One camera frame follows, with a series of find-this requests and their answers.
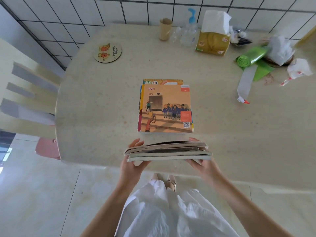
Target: chair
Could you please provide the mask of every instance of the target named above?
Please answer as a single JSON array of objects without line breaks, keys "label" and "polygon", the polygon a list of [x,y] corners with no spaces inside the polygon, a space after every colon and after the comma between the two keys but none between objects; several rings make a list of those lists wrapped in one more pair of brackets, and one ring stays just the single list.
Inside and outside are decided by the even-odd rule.
[{"label": "chair", "polygon": [[[2,39],[0,50],[0,103],[4,100],[13,101],[31,110],[54,114],[57,93],[36,86],[22,77],[24,74],[34,75],[56,87],[60,86],[61,78]],[[55,126],[15,118],[4,113],[0,107],[0,129],[41,137],[36,147],[39,155],[44,153],[44,156],[52,157],[56,156],[56,150],[58,152],[57,142],[53,142],[56,139]]]}]

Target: white skirt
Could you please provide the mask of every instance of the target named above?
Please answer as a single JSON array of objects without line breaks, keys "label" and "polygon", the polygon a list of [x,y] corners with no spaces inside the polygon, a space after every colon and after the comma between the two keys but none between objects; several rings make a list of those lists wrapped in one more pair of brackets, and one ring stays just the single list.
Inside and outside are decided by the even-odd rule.
[{"label": "white skirt", "polygon": [[198,190],[174,192],[161,180],[150,181],[127,199],[116,236],[238,237]]}]

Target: brown cup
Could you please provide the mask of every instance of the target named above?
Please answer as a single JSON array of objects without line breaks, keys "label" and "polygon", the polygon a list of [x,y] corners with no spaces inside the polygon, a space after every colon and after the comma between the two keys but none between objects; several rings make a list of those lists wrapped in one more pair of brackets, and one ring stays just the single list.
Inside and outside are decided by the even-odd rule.
[{"label": "brown cup", "polygon": [[172,27],[172,20],[168,18],[164,18],[160,20],[160,36],[159,36],[160,40],[166,41],[169,39],[171,27]]}]

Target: round coaster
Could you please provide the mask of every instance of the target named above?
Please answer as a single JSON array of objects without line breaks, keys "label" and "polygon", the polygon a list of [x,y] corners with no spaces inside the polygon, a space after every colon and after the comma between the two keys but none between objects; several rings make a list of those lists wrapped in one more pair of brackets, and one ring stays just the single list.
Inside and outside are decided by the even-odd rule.
[{"label": "round coaster", "polygon": [[94,58],[98,62],[109,63],[113,62],[122,54],[122,47],[115,42],[101,44],[94,54]]}]

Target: qr code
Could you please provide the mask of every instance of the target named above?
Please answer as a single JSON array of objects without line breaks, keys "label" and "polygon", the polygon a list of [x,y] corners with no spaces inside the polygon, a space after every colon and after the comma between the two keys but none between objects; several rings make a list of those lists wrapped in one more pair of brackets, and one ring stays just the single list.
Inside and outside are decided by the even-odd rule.
[{"label": "qr code", "polygon": [[190,128],[190,122],[184,122],[183,123],[184,128]]}]

